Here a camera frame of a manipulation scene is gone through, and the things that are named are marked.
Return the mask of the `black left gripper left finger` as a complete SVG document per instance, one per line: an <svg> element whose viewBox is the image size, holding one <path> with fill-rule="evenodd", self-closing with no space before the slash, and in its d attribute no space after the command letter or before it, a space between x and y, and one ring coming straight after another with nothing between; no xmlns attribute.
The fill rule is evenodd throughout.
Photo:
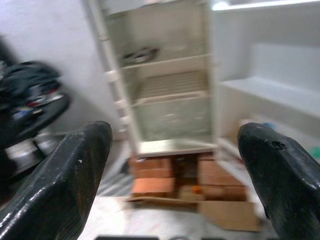
<svg viewBox="0 0 320 240"><path fill-rule="evenodd" d="M76 240L86 225L112 148L112 128L93 121L69 133L0 213L3 240Z"/></svg>

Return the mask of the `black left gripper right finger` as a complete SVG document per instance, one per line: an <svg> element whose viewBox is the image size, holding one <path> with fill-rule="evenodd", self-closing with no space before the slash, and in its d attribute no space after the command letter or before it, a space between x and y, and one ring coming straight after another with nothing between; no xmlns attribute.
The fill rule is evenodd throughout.
<svg viewBox="0 0 320 240"><path fill-rule="evenodd" d="M249 122L238 150L267 219L281 240L320 238L320 165L293 138Z"/></svg>

